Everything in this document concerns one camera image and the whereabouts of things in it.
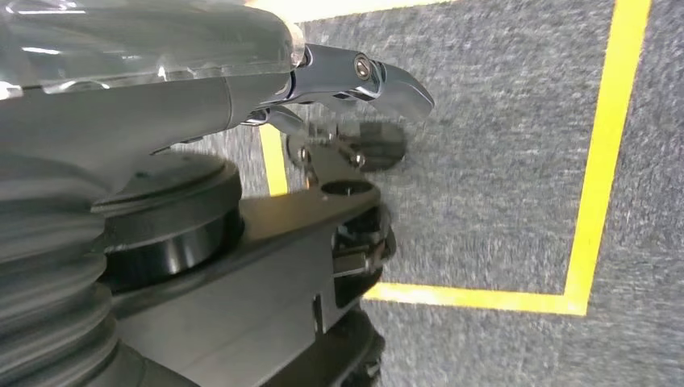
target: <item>gray carpet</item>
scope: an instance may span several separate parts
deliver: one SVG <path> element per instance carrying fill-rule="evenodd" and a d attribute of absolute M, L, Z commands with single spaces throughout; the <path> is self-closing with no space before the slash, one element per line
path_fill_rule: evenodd
<path fill-rule="evenodd" d="M 400 241 L 386 281 L 562 292 L 612 7 L 460 0 L 304 25 L 312 43 L 411 70 L 437 101 L 418 124 L 364 106 L 304 112 L 405 125 L 407 158 L 372 176 Z M 388 340 L 383 385 L 684 385 L 682 20 L 680 0 L 654 0 L 589 315 L 368 302 Z M 255 133 L 193 146 L 266 194 Z"/>

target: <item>screw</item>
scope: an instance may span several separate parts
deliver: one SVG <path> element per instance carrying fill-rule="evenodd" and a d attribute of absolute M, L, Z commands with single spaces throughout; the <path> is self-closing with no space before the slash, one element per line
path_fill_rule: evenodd
<path fill-rule="evenodd" d="M 311 162 L 311 154 L 305 147 L 301 147 L 299 149 L 299 159 L 304 163 L 304 164 L 309 164 Z"/>
<path fill-rule="evenodd" d="M 367 81 L 373 71 L 371 69 L 370 59 L 364 54 L 359 54 L 354 58 L 354 69 L 357 71 L 357 76 L 363 81 Z"/>
<path fill-rule="evenodd" d="M 362 154 L 357 153 L 352 158 L 352 162 L 356 165 L 357 168 L 361 168 L 365 164 L 365 157 Z"/>

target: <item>black pulley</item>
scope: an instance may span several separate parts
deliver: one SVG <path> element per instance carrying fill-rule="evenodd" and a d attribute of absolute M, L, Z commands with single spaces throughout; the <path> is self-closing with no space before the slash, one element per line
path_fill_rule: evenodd
<path fill-rule="evenodd" d="M 214 156 L 149 156 L 127 186 L 96 203 L 106 218 L 98 246 L 112 291 L 152 285 L 201 264 L 242 235 L 237 167 Z"/>

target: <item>floor marking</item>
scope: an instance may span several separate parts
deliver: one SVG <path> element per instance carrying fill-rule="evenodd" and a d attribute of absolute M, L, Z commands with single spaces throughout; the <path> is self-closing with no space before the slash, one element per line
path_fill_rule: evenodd
<path fill-rule="evenodd" d="M 283 3 L 291 4 L 292 2 L 283 1 Z M 575 236 L 569 258 L 568 276 L 565 280 L 565 292 L 559 295 L 379 283 L 365 295 L 366 299 L 586 315 L 611 197 L 620 140 L 627 118 L 650 6 L 651 0 L 616 0 L 615 2 L 599 86 L 594 127 L 587 154 Z M 271 193 L 287 192 L 280 134 L 275 129 L 266 133 L 262 130 L 261 138 L 265 145 L 264 158 Z M 277 155 L 271 155 L 271 152 L 276 152 Z"/>
<path fill-rule="evenodd" d="M 585 313 L 650 6 L 651 0 L 616 0 L 613 11 L 565 281 L 568 302 Z"/>
<path fill-rule="evenodd" d="M 261 150 L 264 153 L 269 193 L 271 196 L 287 194 L 287 176 L 285 175 L 281 133 L 273 125 L 262 125 L 259 127 L 259 135 L 261 137 Z"/>
<path fill-rule="evenodd" d="M 248 6 L 268 10 L 292 23 L 364 14 L 408 6 L 425 6 L 452 0 L 249 0 Z"/>

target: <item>transparent plastic cover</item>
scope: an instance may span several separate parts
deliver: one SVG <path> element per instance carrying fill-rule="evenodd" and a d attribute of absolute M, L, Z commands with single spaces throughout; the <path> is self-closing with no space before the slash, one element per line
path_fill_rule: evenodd
<path fill-rule="evenodd" d="M 228 0 L 3 2 L 0 99 L 164 81 L 288 73 L 304 41 Z"/>

